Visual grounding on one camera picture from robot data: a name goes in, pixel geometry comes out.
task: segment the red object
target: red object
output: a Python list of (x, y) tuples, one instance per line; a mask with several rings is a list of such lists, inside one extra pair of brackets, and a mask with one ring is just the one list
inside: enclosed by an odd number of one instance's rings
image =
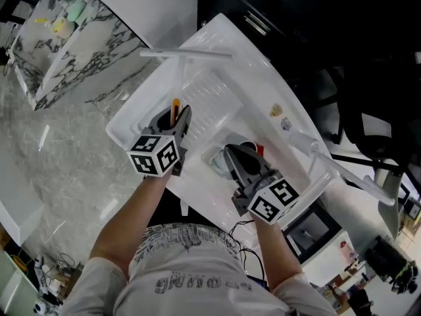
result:
[(264, 157), (264, 146), (263, 145), (259, 145), (259, 144), (256, 144), (256, 146), (257, 146), (257, 153), (259, 155), (261, 155), (262, 157)]

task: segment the small label sticker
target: small label sticker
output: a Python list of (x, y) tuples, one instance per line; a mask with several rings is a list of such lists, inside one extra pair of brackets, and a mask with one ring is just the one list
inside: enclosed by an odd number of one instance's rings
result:
[(277, 103), (273, 104), (273, 106), (270, 110), (270, 116), (271, 117), (278, 117), (278, 116), (282, 115), (282, 113), (283, 113), (282, 107)]
[(292, 128), (292, 124), (289, 121), (288, 117), (285, 117), (282, 121), (281, 121), (281, 127), (283, 131), (290, 131)]

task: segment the black cable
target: black cable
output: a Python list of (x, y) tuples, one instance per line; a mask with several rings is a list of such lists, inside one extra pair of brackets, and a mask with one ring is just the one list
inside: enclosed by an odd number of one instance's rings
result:
[(46, 278), (51, 278), (50, 276), (47, 276), (47, 274), (49, 273), (49, 272), (51, 272), (54, 268), (56, 267), (56, 265), (53, 265), (46, 273), (44, 273), (44, 272), (42, 272), (42, 274), (43, 274), (43, 279), (44, 279), (44, 282), (45, 282), (45, 284), (48, 286), (48, 284), (47, 284), (47, 281), (46, 281)]
[(245, 224), (249, 224), (249, 223), (253, 223), (254, 220), (248, 220), (248, 221), (238, 221), (234, 227), (230, 230), (230, 232), (228, 233), (229, 236), (233, 236), (235, 229), (237, 228), (237, 226), (244, 226)]
[(259, 263), (260, 263), (260, 269), (261, 269), (261, 271), (262, 271), (262, 280), (264, 281), (264, 267), (263, 267), (262, 260), (260, 260), (260, 256), (258, 256), (258, 255), (257, 255), (257, 253), (256, 253), (254, 250), (251, 250), (250, 248), (243, 248), (243, 249), (242, 249), (242, 250), (240, 250), (240, 251), (244, 251), (244, 256), (245, 256), (245, 254), (246, 254), (246, 251), (248, 251), (248, 252), (250, 252), (250, 253), (252, 253), (252, 254), (255, 254), (255, 255), (256, 255), (256, 257), (257, 257), (257, 259), (258, 259), (258, 261), (259, 261)]
[(257, 253), (254, 250), (251, 250), (251, 249), (245, 248), (245, 247), (243, 247), (243, 249), (242, 249), (241, 248), (241, 244), (239, 243), (239, 241), (234, 238), (234, 231), (237, 228), (237, 226), (244, 226), (245, 224), (249, 224), (249, 223), (253, 223), (253, 222), (254, 222), (254, 220), (238, 221), (234, 225), (234, 227), (230, 230), (230, 232), (228, 233), (228, 235), (231, 236), (231, 238), (235, 242), (237, 242), (237, 244), (238, 244), (238, 246), (240, 248), (240, 251), (239, 251), (240, 257), (241, 257), (241, 252), (244, 251), (244, 261), (242, 261), (244, 271), (245, 271), (245, 261), (247, 260), (247, 251), (248, 251), (248, 252), (253, 253), (253, 254), (255, 254), (257, 256), (257, 259), (259, 260), (259, 263), (260, 263), (260, 269), (262, 271), (262, 280), (264, 280), (264, 267), (263, 267), (262, 260), (260, 259), (260, 257), (257, 255)]
[[(72, 260), (73, 265), (69, 265), (68, 262), (64, 259), (63, 256), (67, 256), (70, 260)], [(61, 257), (61, 260), (66, 264), (66, 266), (69, 269), (74, 269), (74, 266), (76, 265), (76, 262), (75, 262), (75, 260), (73, 260), (73, 258), (70, 255), (67, 255), (66, 253), (60, 253), (60, 257)]]

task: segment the wire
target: wire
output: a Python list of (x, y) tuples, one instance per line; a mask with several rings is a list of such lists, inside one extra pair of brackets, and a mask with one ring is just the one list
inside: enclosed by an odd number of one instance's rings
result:
[[(70, 260), (72, 260), (73, 265), (69, 265), (68, 262), (64, 259), (63, 256), (67, 256)], [(76, 265), (76, 262), (75, 262), (75, 260), (73, 260), (73, 258), (70, 255), (68, 255), (66, 253), (60, 253), (60, 257), (69, 269), (74, 269), (74, 266)]]
[(263, 267), (263, 263), (262, 260), (260, 259), (260, 256), (257, 255), (257, 253), (254, 250), (251, 250), (250, 248), (243, 248), (240, 251), (244, 251), (244, 257), (246, 257), (246, 251), (248, 251), (249, 253), (255, 254), (259, 263), (260, 263), (260, 269), (262, 271), (262, 280), (264, 281), (264, 267)]
[[(254, 220), (248, 220), (248, 221), (238, 221), (238, 222), (234, 225), (234, 227), (230, 230), (230, 232), (228, 233), (228, 235), (229, 235), (229, 236), (231, 236), (231, 238), (232, 238), (235, 242), (237, 242), (237, 244), (238, 244), (238, 246), (239, 246), (239, 248), (240, 248), (239, 254), (240, 254), (240, 258), (241, 258), (241, 263), (243, 264), (244, 271), (245, 271), (245, 261), (247, 260), (247, 252), (249, 252), (249, 253), (253, 253), (253, 254), (255, 254), (255, 255), (256, 255), (257, 259), (259, 260), (259, 263), (260, 263), (260, 269), (261, 269), (261, 271), (262, 271), (262, 280), (264, 280), (264, 267), (263, 267), (262, 260), (260, 259), (260, 257), (257, 255), (257, 253), (256, 253), (254, 250), (251, 250), (250, 248), (245, 248), (245, 247), (243, 247), (243, 249), (242, 249), (242, 248), (241, 248), (241, 244), (239, 243), (239, 241), (238, 241), (238, 240), (236, 240), (236, 239), (234, 238), (234, 231), (235, 231), (235, 229), (237, 228), (237, 226), (244, 226), (245, 224), (249, 224), (249, 223), (253, 223), (253, 222), (254, 222)], [(241, 256), (241, 252), (242, 252), (242, 251), (244, 251), (244, 260), (242, 259), (242, 256)]]
[(57, 265), (53, 265), (46, 273), (44, 273), (44, 271), (42, 270), (42, 268), (41, 268), (41, 271), (42, 271), (42, 278), (41, 278), (41, 281), (43, 281), (44, 283), (45, 283), (45, 286), (46, 287), (48, 287), (49, 286), (49, 283), (47, 284), (47, 278), (50, 280), (50, 282), (51, 282), (51, 278), (52, 277), (54, 277), (54, 275), (53, 276), (47, 276), (47, 274), (49, 273), (49, 272), (51, 272), (55, 267), (57, 267)]
[(248, 221), (238, 221), (233, 228), (231, 228), (230, 232), (228, 233), (229, 236), (233, 236), (235, 229), (237, 226), (244, 226), (245, 224), (253, 223), (254, 220), (248, 220)]

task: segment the marble countertop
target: marble countertop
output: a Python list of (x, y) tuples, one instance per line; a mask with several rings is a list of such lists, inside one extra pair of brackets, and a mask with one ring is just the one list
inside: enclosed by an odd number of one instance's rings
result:
[(59, 3), (48, 11), (48, 2), (37, 4), (11, 50), (32, 109), (46, 109), (58, 101), (100, 101), (150, 63), (138, 54), (145, 44), (99, 0), (86, 0), (80, 24), (67, 39), (52, 36), (47, 27), (34, 22), (54, 21), (64, 14)]

